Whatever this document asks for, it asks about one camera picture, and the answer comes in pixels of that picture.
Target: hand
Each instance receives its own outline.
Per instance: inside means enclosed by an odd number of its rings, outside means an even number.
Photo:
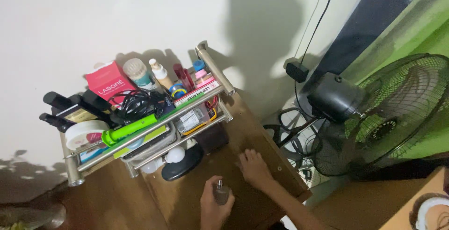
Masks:
[[[228,201],[224,205],[215,202],[213,186],[218,184],[221,176],[213,176],[206,181],[204,192],[201,196],[201,230],[220,230],[228,216],[235,201],[232,191],[230,191]]]
[[[239,158],[243,177],[254,188],[264,191],[267,186],[274,182],[270,170],[268,170],[267,164],[260,153],[254,149],[247,149],[239,155]]]

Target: fan motor housing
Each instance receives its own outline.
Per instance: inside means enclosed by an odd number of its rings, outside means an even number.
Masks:
[[[323,113],[326,118],[343,123],[357,108],[365,96],[365,91],[339,75],[325,73],[307,96],[310,105]]]

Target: glass perfume bottle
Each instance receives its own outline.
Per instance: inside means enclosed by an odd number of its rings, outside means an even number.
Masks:
[[[219,205],[224,205],[228,201],[230,189],[227,186],[223,186],[223,181],[218,181],[216,187],[214,187],[215,201]]]

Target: white wall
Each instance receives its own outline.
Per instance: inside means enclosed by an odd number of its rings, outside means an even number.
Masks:
[[[359,0],[333,0],[309,49],[320,56]],[[327,0],[322,0],[305,40]],[[317,0],[0,0],[3,122],[0,203],[28,200],[63,179],[58,132],[38,120],[48,91],[85,90],[97,62],[157,58],[191,66],[208,40],[213,57],[263,117],[292,95],[294,56]],[[304,52],[306,42],[301,45]]]

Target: wooden table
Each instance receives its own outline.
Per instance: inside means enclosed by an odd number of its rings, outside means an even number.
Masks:
[[[265,230],[285,213],[244,181],[235,163],[246,148],[260,152],[273,177],[294,197],[305,201],[311,192],[240,96],[235,94],[224,101],[234,117],[224,125],[229,135],[227,146],[206,155],[189,174],[172,182],[162,179],[161,169],[131,179],[123,163],[112,162],[87,176],[83,185],[59,194],[68,215],[61,229],[198,230],[204,183],[213,175],[221,175],[236,197],[224,229]]]

